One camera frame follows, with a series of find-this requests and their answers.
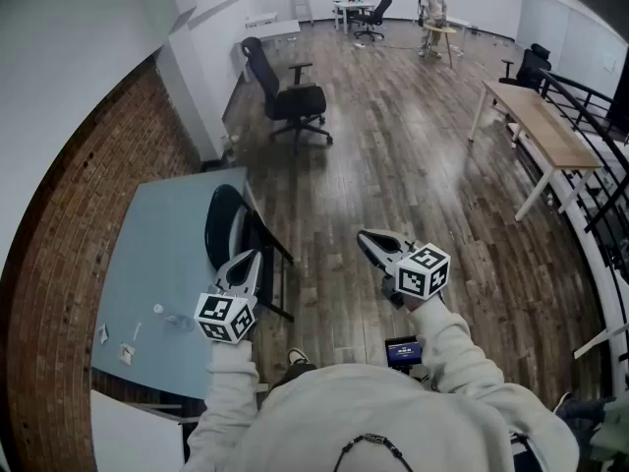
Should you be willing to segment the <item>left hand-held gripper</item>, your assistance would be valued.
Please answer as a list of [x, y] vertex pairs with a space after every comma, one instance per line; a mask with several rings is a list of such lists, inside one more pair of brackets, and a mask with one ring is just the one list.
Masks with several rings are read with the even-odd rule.
[[201, 293], [194, 313], [199, 330], [210, 340], [237, 344], [255, 325], [255, 306], [263, 258], [248, 250], [225, 263], [208, 291]]

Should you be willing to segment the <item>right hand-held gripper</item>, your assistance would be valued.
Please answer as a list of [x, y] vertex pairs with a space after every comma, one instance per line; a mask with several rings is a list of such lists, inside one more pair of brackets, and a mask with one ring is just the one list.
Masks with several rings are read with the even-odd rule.
[[382, 229], [360, 230], [357, 242], [370, 262], [385, 270], [382, 294], [396, 309], [404, 296], [426, 301], [448, 283], [451, 257], [432, 243], [417, 248], [404, 234]]

